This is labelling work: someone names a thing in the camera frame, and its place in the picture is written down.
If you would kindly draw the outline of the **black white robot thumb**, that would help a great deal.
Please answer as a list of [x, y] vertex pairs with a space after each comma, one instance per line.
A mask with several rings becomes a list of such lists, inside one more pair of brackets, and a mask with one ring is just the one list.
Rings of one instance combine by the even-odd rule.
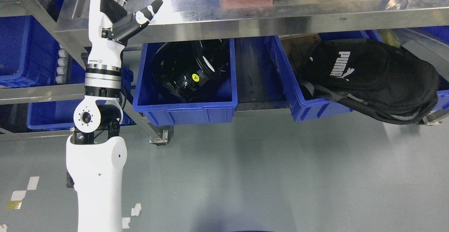
[[148, 26], [162, 5], [163, 0], [154, 0], [149, 6], [114, 22], [111, 27], [111, 39], [119, 43], [127, 43], [130, 38]]

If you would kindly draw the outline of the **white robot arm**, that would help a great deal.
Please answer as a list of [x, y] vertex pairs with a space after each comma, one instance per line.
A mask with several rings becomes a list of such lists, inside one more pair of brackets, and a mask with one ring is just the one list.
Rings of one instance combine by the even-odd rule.
[[122, 172], [127, 160], [119, 136], [123, 106], [122, 52], [146, 28], [162, 0], [128, 13], [128, 0], [90, 0], [85, 96], [74, 110], [66, 141], [66, 168], [78, 198], [79, 232], [121, 232]]

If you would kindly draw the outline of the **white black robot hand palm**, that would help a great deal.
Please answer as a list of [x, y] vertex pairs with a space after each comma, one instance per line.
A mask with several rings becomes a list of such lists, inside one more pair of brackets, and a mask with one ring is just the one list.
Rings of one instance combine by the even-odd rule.
[[89, 1], [90, 67], [122, 67], [121, 54], [125, 46], [111, 39], [111, 27], [127, 14], [125, 8], [114, 0]]

